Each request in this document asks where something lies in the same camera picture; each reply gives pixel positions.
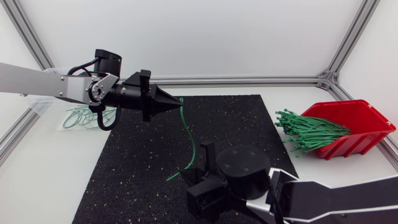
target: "white floor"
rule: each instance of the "white floor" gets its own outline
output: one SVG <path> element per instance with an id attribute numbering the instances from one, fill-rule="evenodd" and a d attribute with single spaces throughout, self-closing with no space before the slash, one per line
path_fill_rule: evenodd
<path id="1" fill-rule="evenodd" d="M 302 113 L 316 102 L 333 101 L 314 87 L 176 88 L 172 95 L 261 94 L 274 121 L 288 108 Z M 0 167 L 0 223 L 71 223 L 109 132 L 56 131 L 44 119 L 19 143 Z M 375 148 L 366 155 L 330 161 L 289 153 L 299 177 L 336 187 L 397 175 Z"/>

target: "red storage bin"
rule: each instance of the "red storage bin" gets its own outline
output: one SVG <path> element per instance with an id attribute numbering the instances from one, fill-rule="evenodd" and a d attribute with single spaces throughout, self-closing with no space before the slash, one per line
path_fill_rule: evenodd
<path id="1" fill-rule="evenodd" d="M 344 136 L 316 150 L 326 160 L 334 156 L 348 157 L 367 153 L 389 133 L 396 130 L 380 112 L 364 100 L 315 103 L 302 116 L 325 118 L 350 128 L 352 135 Z"/>

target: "metal corner bracket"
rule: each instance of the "metal corner bracket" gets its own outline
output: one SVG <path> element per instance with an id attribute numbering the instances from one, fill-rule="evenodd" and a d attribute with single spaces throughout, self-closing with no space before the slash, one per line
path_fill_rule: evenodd
<path id="1" fill-rule="evenodd" d="M 331 70 L 325 70 L 321 74 L 317 75 L 318 83 L 316 87 L 322 88 L 324 90 L 329 90 L 331 85 L 339 84 L 339 73 L 332 72 Z"/>

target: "black rubber mat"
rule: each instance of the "black rubber mat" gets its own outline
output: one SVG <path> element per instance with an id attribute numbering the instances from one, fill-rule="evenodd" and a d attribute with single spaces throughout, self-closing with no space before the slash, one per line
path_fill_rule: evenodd
<path id="1" fill-rule="evenodd" d="M 215 142 L 216 153 L 241 144 L 262 149 L 272 166 L 296 175 L 259 95 L 184 96 L 185 121 L 197 145 L 193 166 L 203 165 L 201 141 Z M 181 177 L 166 182 L 191 160 L 192 145 L 179 110 L 142 122 L 123 110 L 111 131 L 80 202 L 74 223 L 206 223 L 187 211 Z M 257 223 L 235 211 L 218 223 Z"/>

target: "white backdrop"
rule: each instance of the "white backdrop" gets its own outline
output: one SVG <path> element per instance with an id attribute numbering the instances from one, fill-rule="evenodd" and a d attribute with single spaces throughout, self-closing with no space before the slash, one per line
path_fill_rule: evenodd
<path id="1" fill-rule="evenodd" d="M 341 86 L 398 127 L 398 1 L 379 3 L 341 70 Z M 398 142 L 398 131 L 391 134 Z"/>
<path id="2" fill-rule="evenodd" d="M 314 76 L 329 65 L 362 0 L 20 0 L 58 67 L 95 48 L 122 76 Z"/>

